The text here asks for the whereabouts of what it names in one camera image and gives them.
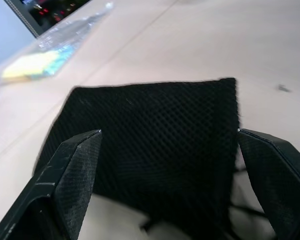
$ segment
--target black mesh bag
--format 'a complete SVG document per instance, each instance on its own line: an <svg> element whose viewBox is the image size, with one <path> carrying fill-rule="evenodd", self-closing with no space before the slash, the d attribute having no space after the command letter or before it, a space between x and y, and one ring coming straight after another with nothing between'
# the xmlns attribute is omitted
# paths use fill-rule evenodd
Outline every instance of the black mesh bag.
<svg viewBox="0 0 300 240"><path fill-rule="evenodd" d="M239 127L236 80L77 87L42 148L39 170L71 136L102 130L93 192L202 240L229 226Z"/></svg>
<svg viewBox="0 0 300 240"><path fill-rule="evenodd" d="M280 240L300 240L300 153L275 136L241 129L238 141L255 195Z"/></svg>

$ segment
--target black mesh pouch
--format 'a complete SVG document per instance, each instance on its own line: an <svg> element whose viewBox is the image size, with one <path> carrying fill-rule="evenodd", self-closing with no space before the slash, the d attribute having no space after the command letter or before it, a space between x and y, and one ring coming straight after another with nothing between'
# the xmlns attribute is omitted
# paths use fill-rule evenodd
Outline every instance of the black mesh pouch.
<svg viewBox="0 0 300 240"><path fill-rule="evenodd" d="M93 191L217 239L228 205L239 127L236 80L77 87L43 146L36 169L70 136L102 130Z"/></svg>
<svg viewBox="0 0 300 240"><path fill-rule="evenodd" d="M76 240L96 176L101 131L64 141L0 223L0 240Z"/></svg>
<svg viewBox="0 0 300 240"><path fill-rule="evenodd" d="M251 186L280 240L300 239L300 153L287 141L241 129Z"/></svg>

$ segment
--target sticky note pad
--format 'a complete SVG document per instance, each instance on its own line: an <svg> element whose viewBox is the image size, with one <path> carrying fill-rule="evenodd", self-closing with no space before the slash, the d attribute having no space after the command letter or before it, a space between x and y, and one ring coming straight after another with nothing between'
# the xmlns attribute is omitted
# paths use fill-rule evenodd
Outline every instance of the sticky note pad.
<svg viewBox="0 0 300 240"><path fill-rule="evenodd" d="M58 55L57 51L24 55L8 66L3 71L2 77L6 79L42 75L45 68L55 61Z"/></svg>

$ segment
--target white desk surface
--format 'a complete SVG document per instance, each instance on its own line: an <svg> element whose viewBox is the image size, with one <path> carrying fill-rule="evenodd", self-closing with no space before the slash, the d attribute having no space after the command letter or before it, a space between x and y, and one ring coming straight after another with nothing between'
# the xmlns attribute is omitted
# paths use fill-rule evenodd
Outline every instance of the white desk surface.
<svg viewBox="0 0 300 240"><path fill-rule="evenodd" d="M58 75L0 87L0 220L74 86L220 77L238 80L243 128L300 151L300 0L118 0Z"/></svg>

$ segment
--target black plastic frame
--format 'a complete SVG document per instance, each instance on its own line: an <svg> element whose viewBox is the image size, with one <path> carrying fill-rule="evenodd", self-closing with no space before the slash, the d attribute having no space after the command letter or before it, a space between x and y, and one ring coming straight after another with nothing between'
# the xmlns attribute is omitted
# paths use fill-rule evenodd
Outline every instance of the black plastic frame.
<svg viewBox="0 0 300 240"><path fill-rule="evenodd" d="M94 135L101 135L101 131L76 135L58 147L48 164L30 179L0 222L0 240L70 239L61 216L55 211L57 206L52 197L78 145Z"/></svg>
<svg viewBox="0 0 300 240"><path fill-rule="evenodd" d="M32 35L37 38L45 31L31 16L31 14L25 9L20 0L4 0L6 4L12 9L17 17L23 22L23 24L29 29Z"/></svg>
<svg viewBox="0 0 300 240"><path fill-rule="evenodd" d="M253 139L262 141L270 145L274 151L276 151L281 160L287 166L289 171L293 172L293 175L296 177L297 181L300 183L300 152L288 141L266 134L263 132L248 130L248 129L239 129L238 135L249 136ZM243 159L247 165L247 173L249 175L248 162L245 160L245 155L242 153ZM296 222L293 231L289 236L286 236L287 240L300 240L300 222Z"/></svg>

